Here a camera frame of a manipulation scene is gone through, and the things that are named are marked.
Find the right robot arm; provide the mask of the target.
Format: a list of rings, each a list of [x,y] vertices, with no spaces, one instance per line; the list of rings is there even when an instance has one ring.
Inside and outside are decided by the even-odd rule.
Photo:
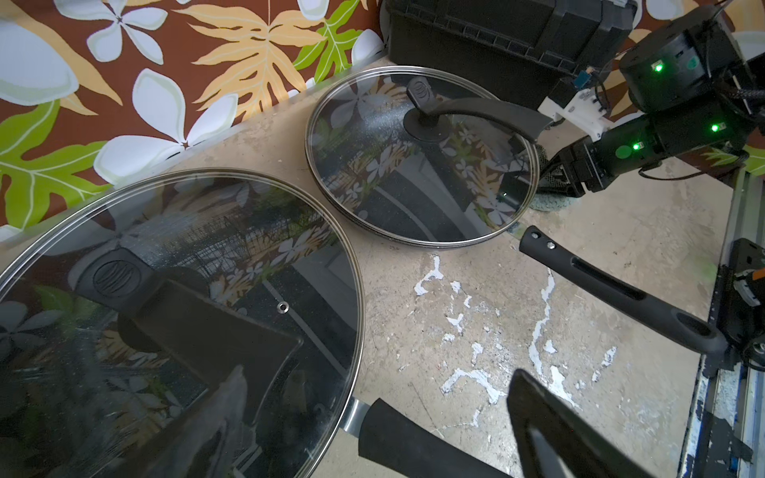
[[[764,129],[764,58],[745,59],[726,6],[699,6],[627,51],[620,71],[641,115],[563,147],[543,166],[538,192],[580,198],[632,171],[650,179],[665,159],[708,147],[732,157],[719,173],[743,167],[747,139]]]

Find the grey-green cloth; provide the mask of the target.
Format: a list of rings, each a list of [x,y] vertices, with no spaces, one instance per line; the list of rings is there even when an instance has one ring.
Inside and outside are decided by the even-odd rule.
[[[565,209],[569,203],[570,199],[567,196],[537,193],[529,207],[539,212],[554,212]]]

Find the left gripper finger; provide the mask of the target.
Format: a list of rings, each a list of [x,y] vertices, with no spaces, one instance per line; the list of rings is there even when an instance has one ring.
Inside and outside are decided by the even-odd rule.
[[[649,477],[532,374],[518,368],[507,407],[526,477]]]

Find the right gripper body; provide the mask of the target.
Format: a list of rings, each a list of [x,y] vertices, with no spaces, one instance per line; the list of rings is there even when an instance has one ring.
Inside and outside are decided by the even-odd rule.
[[[583,197],[587,192],[601,192],[613,183],[613,177],[599,163],[597,149],[589,137],[563,147],[551,159],[542,161],[537,191],[563,197]]]

